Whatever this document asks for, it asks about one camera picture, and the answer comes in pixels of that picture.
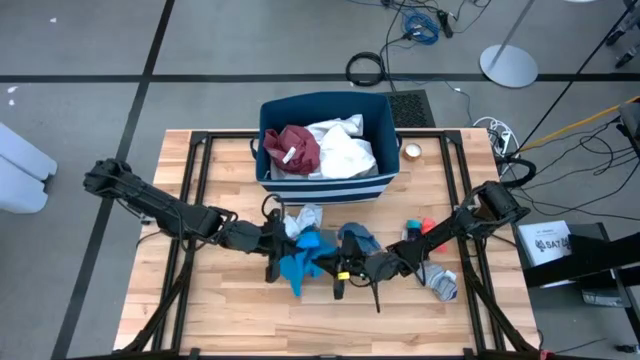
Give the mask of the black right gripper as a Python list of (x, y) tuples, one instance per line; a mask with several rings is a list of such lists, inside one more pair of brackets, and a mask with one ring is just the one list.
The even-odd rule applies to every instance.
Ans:
[(333, 278), (333, 297), (335, 300), (342, 300), (345, 293), (346, 283), (351, 283), (358, 288), (369, 287), (372, 280), (365, 269), (363, 258), (338, 256), (336, 262), (335, 255), (325, 254), (313, 259), (313, 263), (319, 266), (323, 271), (334, 276)]

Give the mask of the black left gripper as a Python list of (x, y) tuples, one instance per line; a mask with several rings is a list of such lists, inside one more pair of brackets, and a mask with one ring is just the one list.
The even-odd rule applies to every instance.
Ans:
[(302, 252), (302, 249), (296, 248), (295, 241), (286, 239), (282, 210), (273, 209), (266, 215), (266, 222), (262, 226), (260, 247), (266, 251), (268, 257), (265, 269), (267, 283), (274, 283), (279, 278), (280, 258), (295, 257)]

